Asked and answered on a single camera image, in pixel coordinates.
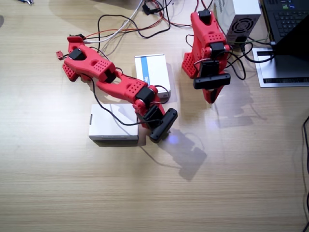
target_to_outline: white cardboard box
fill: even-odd
[[[112,111],[117,118],[127,124],[137,122],[137,116],[132,104],[102,104]],[[98,104],[91,107],[89,138],[93,141],[138,140],[139,128],[120,124],[110,113]]]
[[[137,78],[148,83],[148,85],[160,85],[165,87],[169,93],[158,87],[158,96],[167,98],[170,95],[169,73],[164,54],[146,55],[135,57]]]

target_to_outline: wood grain surface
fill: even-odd
[[[173,2],[172,21],[190,23],[196,1]],[[148,40],[134,32],[106,49],[128,75],[135,75],[134,56],[166,54],[172,98],[164,107],[179,112],[169,137],[156,145],[140,129],[138,145],[88,138],[96,103],[90,84],[70,82],[55,52],[67,50],[69,34],[96,32],[101,15],[130,16],[137,4],[0,1],[0,231],[302,231],[308,88],[262,89],[245,61],[247,80],[228,69],[231,85],[207,104],[181,69],[191,29],[172,27]],[[136,22],[145,27],[157,19],[140,11]],[[263,20],[252,37],[267,35]],[[100,26],[117,29],[122,22],[106,17]]]

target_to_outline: fan grille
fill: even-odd
[[[236,34],[241,34],[249,31],[254,25],[254,22],[250,18],[242,18],[235,22],[232,26],[232,30]]]

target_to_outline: white cable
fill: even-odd
[[[133,14],[132,14],[132,16],[130,17],[130,19],[133,19],[133,18],[135,17],[135,15],[137,14],[137,12],[138,12],[138,10],[139,10],[141,4],[143,3],[143,1],[144,1],[144,0],[140,0],[140,3],[138,4],[136,10],[133,12]],[[100,40],[100,41],[84,40],[84,43],[86,43],[86,44],[90,44],[90,43],[91,43],[91,44],[92,44],[92,43],[101,43],[101,42],[108,41],[109,39],[111,39],[112,37],[114,37],[116,34],[118,34],[118,33],[128,24],[128,22],[131,22],[131,21],[130,21],[130,20],[127,20],[127,22],[124,23],[124,24],[122,25],[122,27],[119,28],[118,31],[116,31],[113,35],[107,37],[107,38],[104,39],[104,40]]]

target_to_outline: red robot arm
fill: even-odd
[[[113,97],[133,104],[142,125],[151,130],[150,139],[158,143],[178,117],[175,109],[164,111],[155,86],[128,77],[116,70],[115,65],[101,57],[83,43],[81,36],[69,36],[69,56],[64,60],[63,70],[71,81],[80,76],[84,81],[96,78],[97,87]],[[113,81],[119,78],[119,84]]]
[[[223,70],[230,47],[213,12],[191,14],[194,43],[191,53],[185,53],[183,70],[194,79],[194,88],[203,89],[205,100],[214,103],[230,75]]]

